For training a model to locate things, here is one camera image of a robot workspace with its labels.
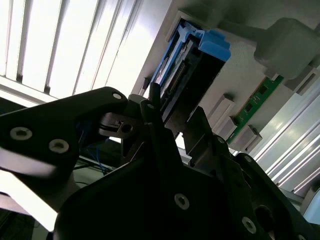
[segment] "wire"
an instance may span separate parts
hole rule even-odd
[[[97,158],[97,156],[95,157],[95,156],[93,155],[93,153],[92,153],[88,148],[86,148],[86,151],[91,155],[91,157],[93,158],[93,160],[95,160],[96,162],[99,163],[99,166],[100,166],[100,169],[101,169],[101,171],[102,171],[102,174],[103,174],[103,175],[106,175],[106,174],[105,174],[104,167],[101,165],[100,160]]]
[[[100,159],[99,159],[99,145],[96,146],[95,148],[95,156],[96,156],[96,161],[99,163],[101,171],[103,173],[103,175],[106,175],[106,170],[105,168],[102,166],[102,164],[100,163]]]

